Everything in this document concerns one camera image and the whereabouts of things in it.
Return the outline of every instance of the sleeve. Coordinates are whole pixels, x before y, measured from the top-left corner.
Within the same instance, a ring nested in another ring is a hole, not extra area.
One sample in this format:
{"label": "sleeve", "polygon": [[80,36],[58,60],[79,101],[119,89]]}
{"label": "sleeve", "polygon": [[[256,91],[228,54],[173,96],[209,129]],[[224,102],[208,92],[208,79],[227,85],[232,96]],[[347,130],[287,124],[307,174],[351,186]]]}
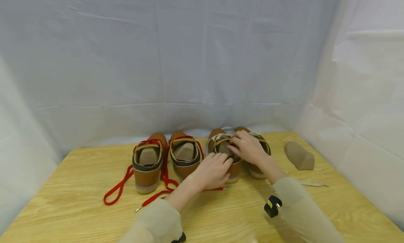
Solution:
{"label": "sleeve", "polygon": [[158,198],[146,206],[119,242],[165,243],[179,240],[181,235],[181,215],[167,201]]}
{"label": "sleeve", "polygon": [[311,198],[310,193],[293,178],[284,177],[273,185],[282,201],[281,218],[308,243],[344,242],[334,225]]}

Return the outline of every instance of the hand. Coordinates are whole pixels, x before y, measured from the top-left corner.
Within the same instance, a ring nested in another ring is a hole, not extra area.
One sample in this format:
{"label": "hand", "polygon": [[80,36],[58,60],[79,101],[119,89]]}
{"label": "hand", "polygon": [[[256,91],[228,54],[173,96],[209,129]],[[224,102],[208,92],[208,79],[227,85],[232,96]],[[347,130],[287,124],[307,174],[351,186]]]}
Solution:
{"label": "hand", "polygon": [[232,163],[227,154],[210,153],[187,179],[193,180],[201,191],[221,187],[230,177],[226,172]]}
{"label": "hand", "polygon": [[228,146],[234,154],[256,166],[259,166],[263,161],[266,161],[267,158],[270,157],[265,153],[260,142],[244,130],[237,131],[234,134],[234,137],[230,139],[230,144],[237,146]]}

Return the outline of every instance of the table top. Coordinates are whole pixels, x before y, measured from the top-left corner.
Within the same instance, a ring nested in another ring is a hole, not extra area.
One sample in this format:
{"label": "table top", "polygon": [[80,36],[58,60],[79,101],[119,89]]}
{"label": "table top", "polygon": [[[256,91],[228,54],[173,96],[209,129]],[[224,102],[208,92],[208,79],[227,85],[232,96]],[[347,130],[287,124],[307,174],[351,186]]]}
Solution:
{"label": "table top", "polygon": [[[404,242],[404,233],[293,132],[266,133],[272,155],[285,173],[304,182],[314,201],[346,242]],[[299,171],[283,147],[296,141],[315,155],[314,171]],[[207,139],[199,139],[204,146]],[[149,195],[135,190],[132,177],[120,200],[105,206],[104,194],[122,180],[134,145],[78,148],[71,151],[32,198],[0,242],[114,242],[133,225]],[[178,179],[169,161],[170,177]],[[270,219],[263,206],[272,193],[267,180],[249,175],[245,165],[230,190],[204,191],[181,214],[189,242],[301,242],[280,217]],[[160,182],[160,191],[164,188]]]}

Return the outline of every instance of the brown shoe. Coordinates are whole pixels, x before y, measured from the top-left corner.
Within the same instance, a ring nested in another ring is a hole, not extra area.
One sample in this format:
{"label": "brown shoe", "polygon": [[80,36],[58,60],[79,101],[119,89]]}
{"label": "brown shoe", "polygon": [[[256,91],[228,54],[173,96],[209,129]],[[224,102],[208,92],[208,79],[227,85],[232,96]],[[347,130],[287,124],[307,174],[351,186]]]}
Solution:
{"label": "brown shoe", "polygon": [[173,160],[174,169],[181,180],[184,180],[199,166],[203,159],[202,148],[192,136],[175,131],[168,142],[168,158]]}
{"label": "brown shoe", "polygon": [[[258,132],[251,132],[250,130],[248,130],[247,128],[242,127],[242,126],[236,128],[236,131],[242,131],[242,130],[248,132],[251,136],[256,137],[258,139],[258,141],[261,143],[261,146],[264,149],[265,153],[267,153],[268,155],[271,155],[271,148],[269,147],[268,142],[264,139],[262,134],[260,134]],[[248,170],[250,171],[250,174],[253,177],[266,178],[265,175],[261,172],[261,170],[254,164],[249,163]]]}
{"label": "brown shoe", "polygon": [[240,157],[235,155],[227,146],[233,135],[226,133],[220,128],[213,129],[209,135],[209,139],[205,147],[205,155],[210,153],[225,153],[233,158],[233,164],[230,166],[228,173],[230,178],[227,183],[236,182],[240,174]]}
{"label": "brown shoe", "polygon": [[138,193],[151,193],[159,186],[160,169],[166,146],[167,140],[164,134],[154,133],[133,149],[132,164]]}

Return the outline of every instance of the shoe tree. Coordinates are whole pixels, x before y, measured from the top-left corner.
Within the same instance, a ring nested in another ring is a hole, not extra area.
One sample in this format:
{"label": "shoe tree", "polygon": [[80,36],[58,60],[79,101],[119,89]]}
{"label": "shoe tree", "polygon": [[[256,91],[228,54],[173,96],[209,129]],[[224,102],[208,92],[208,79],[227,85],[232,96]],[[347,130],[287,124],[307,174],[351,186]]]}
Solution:
{"label": "shoe tree", "polygon": [[299,170],[314,169],[314,155],[294,141],[286,143],[285,154],[289,161]]}

